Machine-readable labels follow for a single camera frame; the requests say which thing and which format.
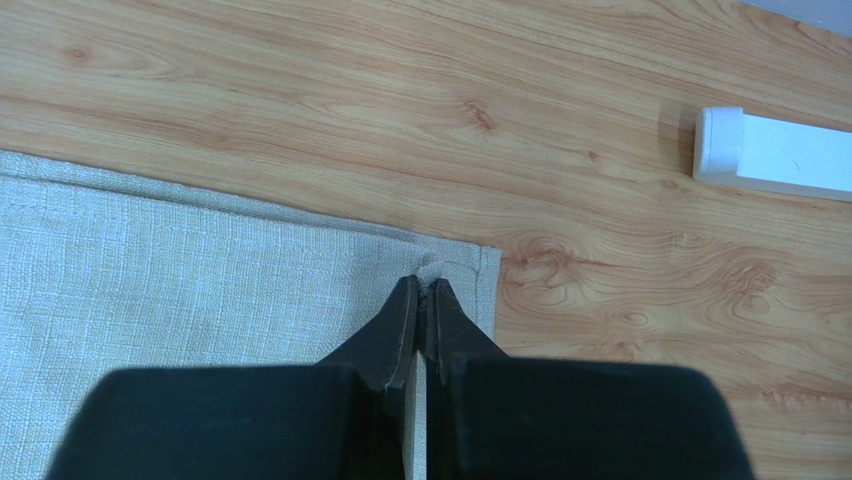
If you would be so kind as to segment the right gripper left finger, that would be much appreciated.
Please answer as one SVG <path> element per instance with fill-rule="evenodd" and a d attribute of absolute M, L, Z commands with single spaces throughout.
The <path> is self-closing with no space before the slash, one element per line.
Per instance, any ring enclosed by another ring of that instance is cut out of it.
<path fill-rule="evenodd" d="M 310 365 L 135 368 L 88 394 L 51 479 L 402 479 L 418 281 Z"/>

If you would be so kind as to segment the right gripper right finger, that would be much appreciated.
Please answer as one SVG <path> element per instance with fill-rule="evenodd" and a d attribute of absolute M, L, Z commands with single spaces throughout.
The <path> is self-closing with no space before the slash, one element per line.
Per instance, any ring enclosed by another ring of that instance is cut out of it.
<path fill-rule="evenodd" d="M 512 357 L 441 279 L 425 299 L 431 479 L 750 479 L 728 405 L 686 367 Z"/>

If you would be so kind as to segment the beige linen napkin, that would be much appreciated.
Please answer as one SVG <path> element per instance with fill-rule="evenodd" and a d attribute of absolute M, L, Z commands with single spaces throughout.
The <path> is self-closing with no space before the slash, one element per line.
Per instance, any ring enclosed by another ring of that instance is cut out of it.
<path fill-rule="evenodd" d="M 128 367 L 313 363 L 397 281 L 495 329 L 499 250 L 129 174 L 1 155 L 1 475 L 41 479 Z"/>

